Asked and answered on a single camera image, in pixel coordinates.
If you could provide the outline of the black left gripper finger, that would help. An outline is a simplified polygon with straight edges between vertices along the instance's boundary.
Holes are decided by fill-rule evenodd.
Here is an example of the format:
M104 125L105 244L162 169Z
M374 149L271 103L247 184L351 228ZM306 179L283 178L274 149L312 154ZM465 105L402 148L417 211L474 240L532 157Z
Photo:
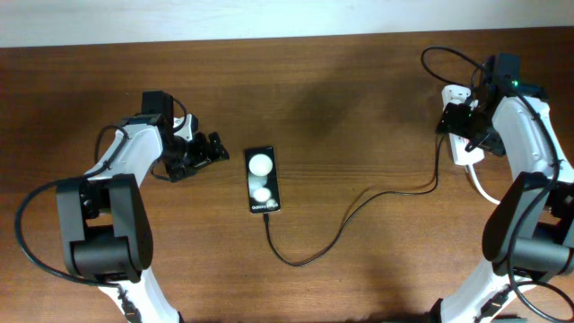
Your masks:
M193 142L194 164L210 164L212 162L212 147L208 137L201 132L194 136Z
M228 151L225 149L222 140L217 132L208 135L210 140L209 158L212 162L227 161L230 158Z

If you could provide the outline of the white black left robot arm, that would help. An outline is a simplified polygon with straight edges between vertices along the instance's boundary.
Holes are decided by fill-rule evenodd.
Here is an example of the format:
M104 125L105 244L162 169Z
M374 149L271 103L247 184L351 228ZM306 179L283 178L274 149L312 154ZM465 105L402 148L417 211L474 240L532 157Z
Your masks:
M218 133L198 130L179 101L163 91L144 92L142 109L114 127L115 139L79 179L57 185L57 211L65 267L95 284L129 322L180 322L151 268L152 229L140 187L158 163L163 180L176 183L229 159Z

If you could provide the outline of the black Galaxy flip phone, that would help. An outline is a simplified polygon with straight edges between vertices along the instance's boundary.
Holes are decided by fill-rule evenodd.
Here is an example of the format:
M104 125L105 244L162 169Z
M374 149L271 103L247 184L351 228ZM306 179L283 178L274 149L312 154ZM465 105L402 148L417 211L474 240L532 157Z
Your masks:
M252 214L279 212L282 207L274 148L260 146L244 151L248 184L248 210Z

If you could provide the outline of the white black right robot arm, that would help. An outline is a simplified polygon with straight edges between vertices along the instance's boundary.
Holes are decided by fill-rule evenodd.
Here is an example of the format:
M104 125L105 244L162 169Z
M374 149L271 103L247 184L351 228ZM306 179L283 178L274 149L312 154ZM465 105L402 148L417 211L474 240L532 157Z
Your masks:
M573 168L552 129L545 89L521 81L519 57L500 53L473 65L470 86L444 88L436 131L464 138L468 153L507 157L513 183L485 224L479 265L437 300L429 320L491 322L520 300L554 322L525 293L546 288L573 303L549 283L573 272Z

